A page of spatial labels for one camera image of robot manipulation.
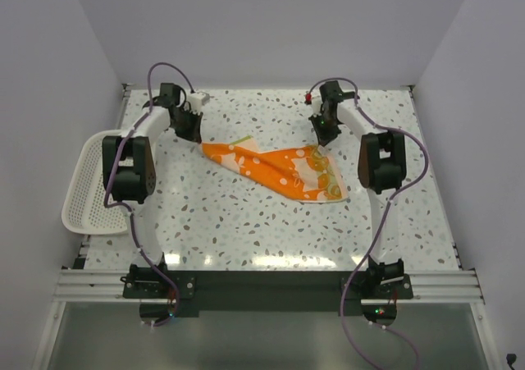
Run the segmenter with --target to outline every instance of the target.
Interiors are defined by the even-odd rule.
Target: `gray wall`
[[[415,84],[462,1],[80,0],[122,80],[163,60],[212,87]]]
[[[523,13],[525,0],[465,0],[415,93],[460,255],[479,272],[500,353],[515,352],[519,363],[525,360]]]
[[[29,368],[60,266],[60,211],[84,141],[120,94],[78,0],[0,0],[0,368]]]

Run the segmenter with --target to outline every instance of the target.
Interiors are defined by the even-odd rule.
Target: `white speckled tabletop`
[[[315,144],[303,90],[208,90],[203,141],[230,143],[252,135],[262,151]],[[407,90],[363,90],[361,105],[377,122],[421,133]],[[147,101],[134,90],[123,127]],[[328,148],[349,199],[300,203],[206,159],[196,144],[164,133],[157,150],[152,205],[171,269],[353,270],[372,240],[370,207],[357,176],[358,140],[348,129]],[[406,140],[408,180],[422,170]],[[453,240],[432,174],[400,195],[399,247],[407,270],[457,270]],[[124,235],[92,236],[85,269],[127,269],[134,247]]]

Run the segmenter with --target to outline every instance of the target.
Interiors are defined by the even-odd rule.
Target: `purple cable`
[[[347,81],[349,82],[350,84],[352,84],[352,86],[354,87],[354,90],[355,90],[355,94],[354,94],[354,105],[357,109],[357,111],[364,117],[364,119],[366,121],[368,121],[369,124],[371,124],[372,126],[374,126],[375,128],[378,128],[380,130],[391,130],[393,132],[399,132],[407,137],[409,137],[411,140],[414,141],[415,144],[418,145],[418,147],[421,149],[422,151],[422,154],[423,154],[423,159],[424,159],[424,167],[423,167],[423,170],[422,172],[420,173],[420,175],[412,182],[408,183],[407,185],[399,188],[398,190],[396,190],[389,198],[388,198],[388,201],[387,201],[387,204],[385,206],[385,211],[383,212],[383,215],[381,216],[381,220],[379,222],[379,227],[377,228],[377,232],[376,234],[374,235],[374,238],[372,240],[372,243],[370,244],[370,247],[368,248],[367,252],[363,255],[363,258],[361,259],[361,261],[357,264],[357,266],[355,267],[355,269],[350,273],[350,276],[348,278],[348,280],[346,281],[346,284],[345,284],[345,288],[343,289],[343,294],[341,295],[341,301],[340,301],[340,307],[339,307],[339,313],[340,313],[340,317],[341,317],[341,325],[343,327],[343,331],[345,332],[345,335],[346,335],[346,338],[348,339],[349,343],[352,345],[352,347],[354,347],[355,351],[361,356],[361,358],[363,358],[367,363],[369,363],[370,365],[372,365],[375,369],[377,370],[383,370],[383,368],[378,365],[377,363],[375,363],[373,361],[373,359],[367,355],[364,351],[362,351],[358,345],[356,344],[354,338],[352,337],[352,335],[350,334],[350,331],[349,331],[349,328],[348,326],[346,325],[346,320],[345,320],[345,298],[346,298],[346,294],[348,292],[348,288],[350,287],[350,283],[352,282],[352,280],[354,279],[354,277],[356,276],[358,270],[361,268],[361,266],[367,261],[368,257],[370,256],[370,253],[372,252],[373,248],[375,247],[377,241],[379,240],[379,235],[381,234],[381,231],[383,229],[383,226],[385,225],[385,222],[386,222],[386,218],[388,216],[388,212],[390,211],[390,207],[392,205],[392,201],[394,200],[394,198],[396,196],[398,196],[399,194],[401,194],[403,191],[407,190],[408,188],[416,185],[419,181],[422,180],[422,178],[427,174],[428,172],[428,167],[429,167],[429,157],[428,157],[428,152],[427,152],[427,149],[425,148],[425,146],[423,145],[423,143],[418,139],[416,138],[414,135],[410,134],[409,132],[407,132],[406,130],[401,130],[399,128],[392,128],[392,127],[389,127],[389,126],[381,126],[379,124],[377,124],[367,113],[365,113],[363,111],[363,109],[358,105],[358,86],[350,79],[347,79],[347,78],[344,78],[344,77],[331,77],[331,78],[328,78],[328,79],[324,79],[324,80],[320,80],[318,81],[308,92],[311,94],[312,91],[318,86],[320,85],[321,83],[325,82],[325,81],[329,81],[329,80],[342,80],[342,81]],[[382,326],[381,325],[378,325],[377,323],[374,323],[373,325],[375,325],[376,327],[380,327],[382,329]],[[416,363],[415,363],[415,366],[414,368],[415,369],[419,369],[421,368],[421,361],[420,361],[420,356],[419,356],[419,351],[418,351],[418,347],[416,347],[416,345],[403,333],[401,333],[400,331],[396,331],[394,329],[391,329],[389,327],[386,327],[385,329],[386,331],[388,331],[389,333],[392,333],[393,335],[395,336],[398,336],[399,338],[403,339],[409,346],[410,348],[412,349],[412,351],[415,353],[416,355]]]
[[[130,139],[130,137],[135,133],[135,131],[139,128],[140,124],[146,120],[146,118],[149,117],[153,110],[153,95],[152,95],[152,86],[151,86],[151,74],[153,72],[153,69],[155,69],[157,66],[169,66],[170,68],[175,69],[178,71],[188,82],[188,86],[191,89],[191,92],[194,93],[195,90],[193,88],[193,85],[189,82],[188,77],[182,72],[179,68],[176,66],[168,63],[168,62],[157,62],[154,64],[151,68],[149,68],[148,72],[148,96],[149,96],[149,110],[145,114],[142,115],[140,119],[137,120],[136,123],[134,123],[133,128],[130,129],[130,132],[126,137],[120,142],[118,145],[118,149],[116,150],[116,156],[115,160],[113,161],[112,171],[109,175],[109,179],[107,181],[107,188],[106,188],[106,194],[104,194],[104,207],[105,208],[114,208],[115,206],[122,206],[124,207],[129,213],[130,213],[130,228],[131,228],[131,237],[133,238],[133,241],[135,243],[135,246],[137,247],[137,250],[139,251],[142,258],[144,258],[144,261],[152,268],[154,272],[156,272],[165,282],[167,282],[170,287],[175,292],[175,308],[173,310],[173,314],[176,314],[176,311],[179,307],[179,299],[180,299],[180,293],[177,285],[175,282],[173,282],[170,277],[166,276],[156,265],[152,262],[151,259],[149,259],[148,255],[144,252],[142,249],[142,246],[140,245],[139,238],[137,237],[137,232],[135,231],[135,216],[133,214],[133,208],[125,203],[125,202],[114,202],[109,203],[109,195],[112,192],[113,183],[115,182],[115,176],[116,176],[116,170],[118,169],[118,163],[121,160],[122,152],[124,150],[124,146],[126,145],[126,142]],[[166,323],[168,323],[171,320],[171,317],[168,317],[162,321],[155,322],[153,325],[156,327],[162,326]]]

